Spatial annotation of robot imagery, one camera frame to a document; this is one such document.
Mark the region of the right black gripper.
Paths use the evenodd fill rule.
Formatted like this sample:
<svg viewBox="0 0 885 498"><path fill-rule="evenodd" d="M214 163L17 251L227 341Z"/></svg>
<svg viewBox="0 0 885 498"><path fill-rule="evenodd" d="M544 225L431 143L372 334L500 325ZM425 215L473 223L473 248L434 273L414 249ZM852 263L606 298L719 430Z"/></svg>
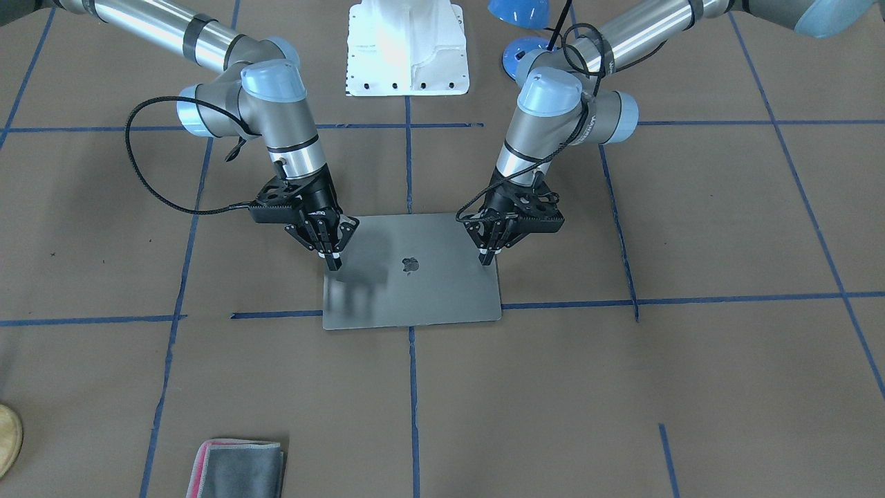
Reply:
<svg viewBox="0 0 885 498"><path fill-rule="evenodd" d="M323 166L310 176L286 180L279 195L285 208L285 231L325 259L329 271L342 267L341 254L356 233L360 220L341 214L332 176Z"/></svg>

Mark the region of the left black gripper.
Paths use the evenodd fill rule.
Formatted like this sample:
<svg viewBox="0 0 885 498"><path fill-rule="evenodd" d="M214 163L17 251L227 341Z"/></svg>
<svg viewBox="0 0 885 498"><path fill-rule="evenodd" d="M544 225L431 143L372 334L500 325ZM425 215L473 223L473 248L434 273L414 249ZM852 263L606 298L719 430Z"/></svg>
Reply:
<svg viewBox="0 0 885 498"><path fill-rule="evenodd" d="M503 248L512 247L528 236L528 231L521 220L505 219L517 219L517 212L514 210L517 194L526 192L539 194L543 174L535 173L529 176L528 186L505 181L490 190L483 201L481 220L464 223L469 237L478 248L478 261L484 267L490 266Z"/></svg>

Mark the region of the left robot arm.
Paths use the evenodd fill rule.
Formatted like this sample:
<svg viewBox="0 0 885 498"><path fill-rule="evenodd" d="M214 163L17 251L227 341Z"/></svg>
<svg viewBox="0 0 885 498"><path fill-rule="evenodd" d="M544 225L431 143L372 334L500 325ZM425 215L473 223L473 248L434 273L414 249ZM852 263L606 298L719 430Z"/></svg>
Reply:
<svg viewBox="0 0 885 498"><path fill-rule="evenodd" d="M672 37L704 19L739 10L793 32L823 39L845 31L871 1L644 1L601 28L577 24L561 35L557 50L533 48L517 63L517 107L489 186L477 195L475 214L462 207L462 223L481 265L524 237L554 233L565 218L545 179L551 162L568 146L619 144L635 131L638 105L619 91L601 88L610 77L648 59Z"/></svg>

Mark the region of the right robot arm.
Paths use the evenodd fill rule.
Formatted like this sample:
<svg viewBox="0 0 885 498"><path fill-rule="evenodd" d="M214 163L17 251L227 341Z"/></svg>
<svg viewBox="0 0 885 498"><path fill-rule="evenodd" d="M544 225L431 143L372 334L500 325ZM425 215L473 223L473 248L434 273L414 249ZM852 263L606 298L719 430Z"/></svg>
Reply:
<svg viewBox="0 0 885 498"><path fill-rule="evenodd" d="M261 138L274 178L247 209L256 223L279 223L332 271L358 227L337 202L328 161L300 76L297 51L284 39L256 40L170 1L56 1L54 6L88 14L154 42L218 73L209 83L187 87L175 98L181 125L203 138L237 138L234 160L247 141Z"/></svg>

